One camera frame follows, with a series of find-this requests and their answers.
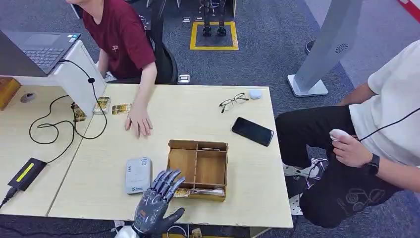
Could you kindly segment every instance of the gray robotic hand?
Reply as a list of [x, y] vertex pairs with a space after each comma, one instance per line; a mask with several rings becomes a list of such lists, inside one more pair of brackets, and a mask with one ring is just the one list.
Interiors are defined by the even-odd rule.
[[163, 218], [175, 191], [185, 181], [185, 177], [182, 177], [171, 186], [180, 173], [180, 170], [160, 172], [152, 186], [144, 192], [139, 205], [137, 205], [134, 223], [131, 226], [139, 237], [149, 237], [166, 232], [184, 214], [184, 208], [180, 208], [172, 215]]

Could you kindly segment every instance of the black glasses frame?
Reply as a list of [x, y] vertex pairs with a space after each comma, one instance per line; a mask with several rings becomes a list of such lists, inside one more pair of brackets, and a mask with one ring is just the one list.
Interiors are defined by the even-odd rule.
[[238, 100], [245, 100], [245, 101], [249, 100], [249, 98], [242, 98], [242, 97], [245, 97], [245, 93], [239, 93], [235, 97], [233, 97], [232, 99], [224, 100], [221, 104], [219, 104], [219, 107], [222, 107], [222, 112], [221, 113], [224, 113], [224, 111], [227, 111], [225, 109], [225, 107], [229, 103], [232, 103], [232, 104], [233, 104], [233, 102], [239, 103]]

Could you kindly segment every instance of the small card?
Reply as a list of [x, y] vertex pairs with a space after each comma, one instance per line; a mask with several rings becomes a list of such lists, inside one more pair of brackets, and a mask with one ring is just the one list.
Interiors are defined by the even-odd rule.
[[130, 111], [131, 111], [131, 103], [112, 106], [113, 115], [125, 114], [125, 113], [129, 113]]
[[201, 234], [201, 229], [196, 228], [194, 230], [191, 230], [191, 233], [193, 234], [193, 238], [203, 238], [203, 235]]
[[74, 104], [74, 113], [76, 114], [76, 120], [75, 122], [80, 122], [86, 120], [85, 113], [80, 109], [80, 107], [77, 104]]
[[[111, 98], [110, 97], [100, 97], [100, 98], [98, 98], [98, 102], [99, 102], [99, 105], [101, 106], [103, 112], [105, 114], [108, 114], [109, 106], [111, 104]], [[98, 103], [95, 104], [95, 108], [93, 109], [94, 114], [102, 114], [99, 105], [98, 105]]]
[[191, 189], [179, 188], [175, 191], [174, 197], [188, 197], [190, 196]]

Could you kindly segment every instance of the person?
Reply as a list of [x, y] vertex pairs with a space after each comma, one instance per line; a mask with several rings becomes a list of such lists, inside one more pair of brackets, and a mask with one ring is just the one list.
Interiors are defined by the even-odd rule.
[[[333, 228], [397, 191], [420, 192], [420, 169], [416, 167], [420, 166], [419, 108], [420, 40], [337, 106], [280, 114], [275, 123], [286, 176], [313, 178], [318, 174], [318, 166], [308, 158], [307, 145], [325, 149], [328, 155], [321, 179], [300, 197], [303, 215], [316, 225]], [[333, 129], [349, 135], [331, 132]], [[378, 170], [371, 170], [375, 161]]]
[[100, 48], [98, 69], [115, 78], [138, 78], [140, 85], [125, 122], [139, 137], [153, 129], [147, 112], [155, 84], [155, 56], [144, 26], [135, 10], [124, 0], [66, 0], [80, 6], [83, 23]]

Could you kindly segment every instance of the smartphone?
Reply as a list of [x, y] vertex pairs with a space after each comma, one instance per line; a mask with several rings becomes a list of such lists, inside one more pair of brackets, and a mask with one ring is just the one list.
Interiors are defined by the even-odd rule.
[[268, 146], [274, 135], [272, 130], [244, 118], [236, 119], [235, 124], [232, 127], [232, 132], [263, 146]]

